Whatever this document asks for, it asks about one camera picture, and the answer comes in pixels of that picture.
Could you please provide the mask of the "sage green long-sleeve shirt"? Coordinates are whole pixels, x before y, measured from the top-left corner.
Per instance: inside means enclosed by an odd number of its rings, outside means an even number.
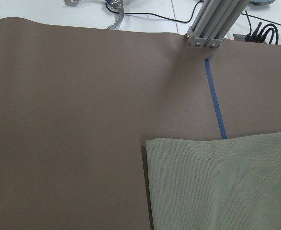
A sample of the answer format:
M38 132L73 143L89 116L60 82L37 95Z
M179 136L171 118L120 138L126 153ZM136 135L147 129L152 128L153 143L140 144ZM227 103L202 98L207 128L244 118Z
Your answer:
M157 230L281 230L281 133L146 143Z

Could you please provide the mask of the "blue tape grid lines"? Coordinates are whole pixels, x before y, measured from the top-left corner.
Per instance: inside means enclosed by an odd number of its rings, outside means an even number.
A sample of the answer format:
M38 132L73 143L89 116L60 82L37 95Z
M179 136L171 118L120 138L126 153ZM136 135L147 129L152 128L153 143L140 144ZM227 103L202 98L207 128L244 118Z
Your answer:
M224 139L215 60L173 33L0 19L0 135Z

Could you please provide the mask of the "aluminium frame post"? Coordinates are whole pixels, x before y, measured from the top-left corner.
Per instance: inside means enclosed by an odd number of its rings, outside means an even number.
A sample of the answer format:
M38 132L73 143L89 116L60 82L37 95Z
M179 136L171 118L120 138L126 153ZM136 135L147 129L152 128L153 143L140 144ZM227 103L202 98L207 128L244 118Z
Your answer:
M218 48L249 0L205 0L185 39L189 46Z

